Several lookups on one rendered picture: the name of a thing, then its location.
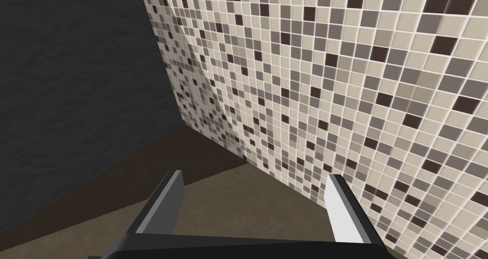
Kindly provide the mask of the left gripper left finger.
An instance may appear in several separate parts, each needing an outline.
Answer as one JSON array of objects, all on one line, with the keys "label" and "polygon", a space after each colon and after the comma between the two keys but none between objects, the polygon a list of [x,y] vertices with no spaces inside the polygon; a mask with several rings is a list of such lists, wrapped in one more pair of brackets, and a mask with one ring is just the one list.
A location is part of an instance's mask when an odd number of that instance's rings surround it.
[{"label": "left gripper left finger", "polygon": [[129,226],[129,233],[172,234],[184,196],[182,171],[169,170]]}]

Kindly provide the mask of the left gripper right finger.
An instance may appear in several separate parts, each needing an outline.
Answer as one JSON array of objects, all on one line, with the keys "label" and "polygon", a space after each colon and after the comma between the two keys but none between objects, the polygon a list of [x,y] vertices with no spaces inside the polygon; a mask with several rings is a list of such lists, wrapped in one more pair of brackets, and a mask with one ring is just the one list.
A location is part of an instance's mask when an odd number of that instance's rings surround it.
[{"label": "left gripper right finger", "polygon": [[382,244],[375,227],[341,175],[327,176],[324,204],[337,242]]}]

